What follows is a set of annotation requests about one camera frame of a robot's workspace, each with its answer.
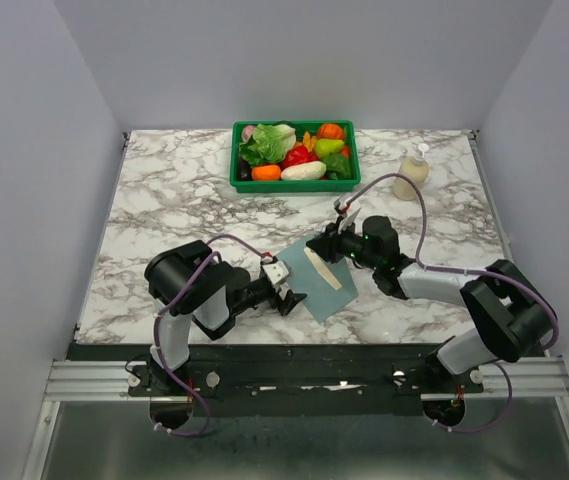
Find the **blue-grey envelope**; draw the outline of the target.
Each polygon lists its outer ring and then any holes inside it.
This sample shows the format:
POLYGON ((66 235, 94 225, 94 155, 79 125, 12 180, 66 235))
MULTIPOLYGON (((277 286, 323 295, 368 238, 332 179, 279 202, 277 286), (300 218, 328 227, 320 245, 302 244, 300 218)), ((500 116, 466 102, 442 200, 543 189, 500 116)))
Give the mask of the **blue-grey envelope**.
POLYGON ((358 297, 358 291, 345 260, 338 263, 324 261, 341 282, 340 290, 335 291, 317 274, 304 253, 308 240, 310 237, 298 240, 280 251, 277 257, 291 271, 288 285, 294 292, 307 295, 303 301, 304 306, 318 323, 324 323, 353 302, 358 297))

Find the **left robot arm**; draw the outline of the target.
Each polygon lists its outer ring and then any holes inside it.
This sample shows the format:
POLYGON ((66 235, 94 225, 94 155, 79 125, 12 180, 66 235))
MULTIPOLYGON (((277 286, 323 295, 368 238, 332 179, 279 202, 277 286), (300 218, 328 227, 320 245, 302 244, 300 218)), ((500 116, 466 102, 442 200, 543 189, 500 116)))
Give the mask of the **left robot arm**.
POLYGON ((165 395, 178 393, 186 380, 182 367, 190 358, 190 326, 209 339, 225 336, 239 315, 265 304, 288 315, 306 299, 305 293, 282 291, 290 271, 285 262, 267 254, 253 278, 234 267, 201 240, 156 255, 144 278, 158 306, 150 348, 151 382, 165 395))

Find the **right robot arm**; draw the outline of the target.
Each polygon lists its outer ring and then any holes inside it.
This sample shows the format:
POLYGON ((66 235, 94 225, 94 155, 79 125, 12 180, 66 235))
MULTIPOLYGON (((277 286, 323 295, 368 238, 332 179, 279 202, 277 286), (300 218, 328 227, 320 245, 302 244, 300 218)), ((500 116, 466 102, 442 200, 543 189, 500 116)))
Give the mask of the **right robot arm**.
POLYGON ((341 218, 306 246, 325 262, 349 259, 371 270, 387 296, 467 309, 474 327, 437 347, 424 367, 425 382, 435 391, 449 390, 462 373, 479 365, 515 363, 547 334, 556 333, 553 309, 512 262, 501 259, 473 271, 421 266, 401 252, 398 233, 387 217, 366 218, 360 233, 341 218))

